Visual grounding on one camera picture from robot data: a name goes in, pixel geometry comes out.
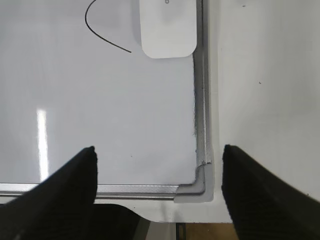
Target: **whiteboard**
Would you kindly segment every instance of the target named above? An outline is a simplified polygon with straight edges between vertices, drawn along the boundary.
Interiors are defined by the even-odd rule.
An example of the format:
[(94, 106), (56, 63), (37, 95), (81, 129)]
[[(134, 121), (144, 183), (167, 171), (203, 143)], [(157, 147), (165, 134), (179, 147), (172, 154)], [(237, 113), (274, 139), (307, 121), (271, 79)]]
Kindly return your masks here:
[(151, 59), (139, 0), (0, 1), (0, 183), (39, 183), (95, 146), (99, 184), (192, 183), (193, 57)]

